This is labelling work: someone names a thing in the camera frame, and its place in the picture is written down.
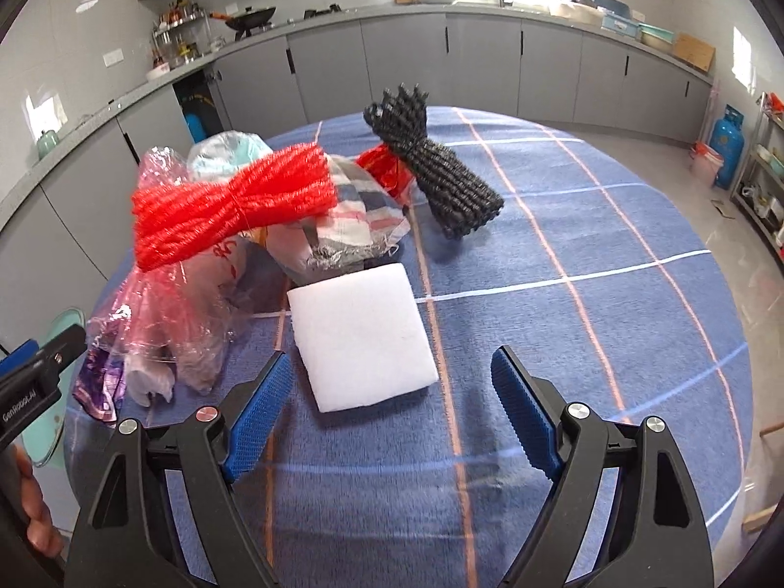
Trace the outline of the person's left hand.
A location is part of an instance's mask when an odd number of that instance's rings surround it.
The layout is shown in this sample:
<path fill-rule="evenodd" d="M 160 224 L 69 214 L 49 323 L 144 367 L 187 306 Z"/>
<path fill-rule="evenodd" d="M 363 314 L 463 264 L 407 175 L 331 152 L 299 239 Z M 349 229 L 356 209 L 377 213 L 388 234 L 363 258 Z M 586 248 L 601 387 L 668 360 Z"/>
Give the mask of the person's left hand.
<path fill-rule="evenodd" d="M 43 491 L 33 474 L 32 462 L 21 447 L 13 446 L 13 454 L 20 472 L 20 500 L 29 519 L 26 536 L 32 547 L 49 559 L 57 558 L 64 548 L 60 531 L 54 526 Z"/>

